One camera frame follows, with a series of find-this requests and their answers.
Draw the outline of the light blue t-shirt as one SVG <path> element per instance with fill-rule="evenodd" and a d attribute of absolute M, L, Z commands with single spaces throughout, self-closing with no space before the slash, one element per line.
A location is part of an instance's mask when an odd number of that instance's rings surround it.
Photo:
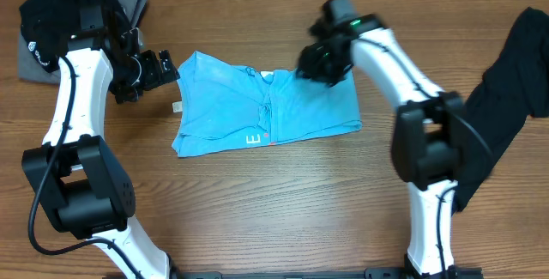
<path fill-rule="evenodd" d="M 260 71 L 194 52 L 179 67 L 180 157 L 275 146 L 362 128 L 351 74 L 329 87 L 289 70 Z"/>

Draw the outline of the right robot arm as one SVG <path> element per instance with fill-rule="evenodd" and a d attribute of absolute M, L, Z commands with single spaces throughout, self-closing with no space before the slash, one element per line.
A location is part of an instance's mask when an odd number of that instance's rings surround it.
<path fill-rule="evenodd" d="M 311 26 L 297 75 L 333 87 L 348 71 L 365 72 L 395 110 L 392 164 L 407 184 L 411 237 L 403 278 L 457 278 L 450 248 L 452 199 L 464 165 L 462 99 L 426 77 L 393 31 L 351 0 L 328 0 Z"/>

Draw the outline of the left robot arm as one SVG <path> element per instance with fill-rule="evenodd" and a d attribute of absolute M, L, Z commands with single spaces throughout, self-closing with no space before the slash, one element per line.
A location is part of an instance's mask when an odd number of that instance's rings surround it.
<path fill-rule="evenodd" d="M 168 52 L 143 51 L 139 31 L 116 6 L 64 5 L 31 17 L 25 29 L 46 45 L 61 81 L 42 144 L 23 153 L 33 187 L 31 213 L 45 212 L 75 247 L 96 246 L 128 278 L 176 278 L 170 255 L 136 218 L 130 176 L 104 138 L 106 98 L 134 102 L 178 78 Z"/>

